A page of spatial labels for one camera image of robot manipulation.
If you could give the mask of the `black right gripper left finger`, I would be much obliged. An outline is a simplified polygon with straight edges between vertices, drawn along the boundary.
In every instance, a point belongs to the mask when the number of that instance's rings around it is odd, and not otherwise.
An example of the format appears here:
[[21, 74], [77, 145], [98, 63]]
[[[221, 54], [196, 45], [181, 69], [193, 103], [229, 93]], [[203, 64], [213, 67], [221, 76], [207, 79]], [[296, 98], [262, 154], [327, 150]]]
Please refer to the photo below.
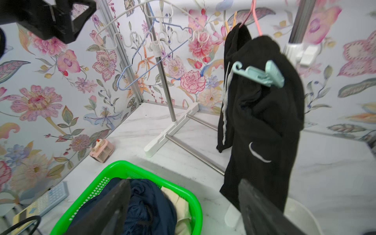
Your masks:
[[120, 180], [79, 220], [69, 226], [67, 235], [121, 235], [131, 197], [129, 180]]

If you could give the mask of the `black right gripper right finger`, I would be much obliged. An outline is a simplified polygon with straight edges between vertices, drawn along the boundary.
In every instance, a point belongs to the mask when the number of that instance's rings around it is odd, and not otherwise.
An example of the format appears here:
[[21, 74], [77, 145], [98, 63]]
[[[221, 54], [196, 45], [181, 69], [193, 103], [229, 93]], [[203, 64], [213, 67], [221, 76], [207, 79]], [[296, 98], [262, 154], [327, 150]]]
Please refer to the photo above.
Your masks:
[[297, 226], [246, 179], [239, 184], [240, 212], [248, 235], [303, 235]]

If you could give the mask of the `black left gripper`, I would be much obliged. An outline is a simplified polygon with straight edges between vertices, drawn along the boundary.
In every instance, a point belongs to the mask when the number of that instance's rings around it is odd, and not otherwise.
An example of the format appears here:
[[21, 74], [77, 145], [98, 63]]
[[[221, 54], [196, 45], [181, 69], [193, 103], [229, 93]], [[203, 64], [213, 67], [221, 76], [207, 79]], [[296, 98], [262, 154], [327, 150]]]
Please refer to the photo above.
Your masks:
[[[73, 5], [88, 8], [76, 18], [71, 18]], [[46, 1], [17, 1], [20, 12], [18, 24], [43, 40], [57, 38], [64, 44], [76, 41], [85, 23], [96, 12], [95, 1], [55, 1], [54, 5]]]

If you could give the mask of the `navy blue shorts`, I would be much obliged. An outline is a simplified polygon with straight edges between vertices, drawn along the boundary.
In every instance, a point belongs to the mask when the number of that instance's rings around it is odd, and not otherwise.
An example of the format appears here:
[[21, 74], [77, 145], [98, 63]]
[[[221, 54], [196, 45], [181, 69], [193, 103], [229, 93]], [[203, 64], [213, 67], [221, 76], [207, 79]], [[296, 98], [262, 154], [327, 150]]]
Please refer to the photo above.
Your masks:
[[[101, 193], [85, 203], [75, 215], [75, 224], [122, 179], [113, 178]], [[162, 190], [147, 179], [128, 179], [131, 197], [121, 235], [173, 235], [177, 223], [176, 210]]]

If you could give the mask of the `beige shorts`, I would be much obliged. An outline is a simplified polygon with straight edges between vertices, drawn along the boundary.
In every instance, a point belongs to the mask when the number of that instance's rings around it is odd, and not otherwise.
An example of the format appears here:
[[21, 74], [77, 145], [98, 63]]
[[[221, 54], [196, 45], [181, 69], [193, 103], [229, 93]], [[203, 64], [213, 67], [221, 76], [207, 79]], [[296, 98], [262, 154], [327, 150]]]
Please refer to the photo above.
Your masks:
[[176, 194], [174, 191], [162, 187], [162, 192], [165, 196], [172, 202], [175, 207], [176, 215], [177, 215], [177, 223], [175, 226], [175, 235], [191, 235], [192, 234], [192, 227], [191, 221], [192, 216], [189, 210], [189, 203]]

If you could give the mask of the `black shorts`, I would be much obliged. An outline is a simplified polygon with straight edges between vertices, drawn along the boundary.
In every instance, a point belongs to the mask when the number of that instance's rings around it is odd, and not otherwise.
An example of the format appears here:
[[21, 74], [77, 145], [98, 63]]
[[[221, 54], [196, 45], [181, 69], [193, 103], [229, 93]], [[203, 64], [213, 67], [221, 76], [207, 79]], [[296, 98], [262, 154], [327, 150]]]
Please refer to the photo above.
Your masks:
[[[262, 70], [268, 61], [274, 62], [285, 78], [282, 88], [230, 73], [235, 62]], [[224, 67], [223, 90], [228, 100], [221, 107], [216, 148], [219, 152], [230, 149], [231, 157], [220, 192], [238, 208], [238, 186], [246, 179], [283, 211], [304, 127], [301, 79], [273, 39], [252, 38], [240, 24], [227, 35]]]

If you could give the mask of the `white hanger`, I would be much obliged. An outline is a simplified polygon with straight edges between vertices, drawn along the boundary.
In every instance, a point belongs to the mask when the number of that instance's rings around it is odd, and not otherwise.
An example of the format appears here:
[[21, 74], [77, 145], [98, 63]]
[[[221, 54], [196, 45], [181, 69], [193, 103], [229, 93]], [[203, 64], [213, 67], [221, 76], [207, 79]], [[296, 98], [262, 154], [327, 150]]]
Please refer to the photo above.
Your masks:
[[[128, 9], [126, 9], [124, 12], [120, 13], [117, 17], [115, 17], [111, 22], [109, 22], [106, 26], [102, 28], [96, 35], [94, 35], [93, 40], [101, 40], [100, 34], [105, 31], [109, 26], [111, 26], [112, 23], [119, 20], [124, 15], [127, 15], [129, 12], [134, 12], [136, 8], [141, 8], [146, 19], [151, 20], [151, 26], [148, 27], [148, 30], [145, 33], [144, 39], [141, 41], [141, 36], [135, 32], [131, 31], [129, 34], [131, 44], [127, 45], [124, 41], [124, 37], [121, 33], [117, 32], [113, 35], [113, 40], [115, 37], [119, 36], [121, 39], [121, 44], [127, 48], [132, 47], [132, 45], [137, 45], [138, 47], [144, 47], [146, 46], [146, 40], [148, 36], [151, 38], [151, 45], [158, 46], [161, 41], [166, 42], [167, 45], [173, 42], [173, 35], [176, 36], [176, 40], [182, 45], [186, 42], [193, 42], [197, 40], [199, 43], [206, 43], [210, 39], [210, 34], [206, 30], [206, 28], [190, 13], [188, 13], [186, 10], [178, 7], [177, 5], [174, 5], [173, 3], [169, 1], [161, 1], [165, 5], [169, 5], [171, 7], [171, 14], [167, 16], [153, 16], [150, 13], [147, 13], [147, 10], [150, 9], [150, 1], [141, 2], [138, 5], [134, 5]], [[158, 34], [154, 34], [154, 25], [155, 23], [164, 24], [165, 22], [163, 19], [171, 19], [174, 14], [174, 9], [178, 9], [180, 12], [191, 18], [196, 24], [199, 25], [199, 29], [193, 29], [191, 27], [185, 27], [181, 28], [181, 32], [172, 31], [171, 34], [168, 34], [165, 31], [160, 31]]]

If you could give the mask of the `mint green clothespin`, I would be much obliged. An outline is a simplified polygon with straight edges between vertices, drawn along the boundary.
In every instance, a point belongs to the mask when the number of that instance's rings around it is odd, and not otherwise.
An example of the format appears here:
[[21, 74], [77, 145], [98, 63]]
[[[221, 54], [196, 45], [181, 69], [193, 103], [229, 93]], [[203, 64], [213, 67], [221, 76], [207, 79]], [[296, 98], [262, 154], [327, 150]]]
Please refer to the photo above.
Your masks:
[[285, 85], [284, 76], [272, 60], [266, 62], [264, 70], [253, 66], [243, 70], [242, 63], [237, 61], [232, 66], [232, 72], [266, 87], [282, 88]]

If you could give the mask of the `tan clothespin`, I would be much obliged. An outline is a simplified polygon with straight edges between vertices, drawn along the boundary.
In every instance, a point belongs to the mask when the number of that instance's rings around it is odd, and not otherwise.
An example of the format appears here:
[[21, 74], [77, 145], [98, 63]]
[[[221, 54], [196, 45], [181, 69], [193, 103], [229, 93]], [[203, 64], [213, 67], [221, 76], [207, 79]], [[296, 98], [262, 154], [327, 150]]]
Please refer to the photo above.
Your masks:
[[226, 29], [226, 34], [228, 34], [234, 26], [237, 25], [237, 15], [238, 12], [236, 11], [225, 23], [225, 29]]

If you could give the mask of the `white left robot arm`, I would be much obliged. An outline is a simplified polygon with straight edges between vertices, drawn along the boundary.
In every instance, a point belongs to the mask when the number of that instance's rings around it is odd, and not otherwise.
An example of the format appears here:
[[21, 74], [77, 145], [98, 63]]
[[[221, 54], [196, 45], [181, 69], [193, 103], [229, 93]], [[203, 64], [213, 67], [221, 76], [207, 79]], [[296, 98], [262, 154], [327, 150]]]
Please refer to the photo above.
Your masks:
[[98, 10], [98, 1], [1, 1], [1, 61], [59, 56]]

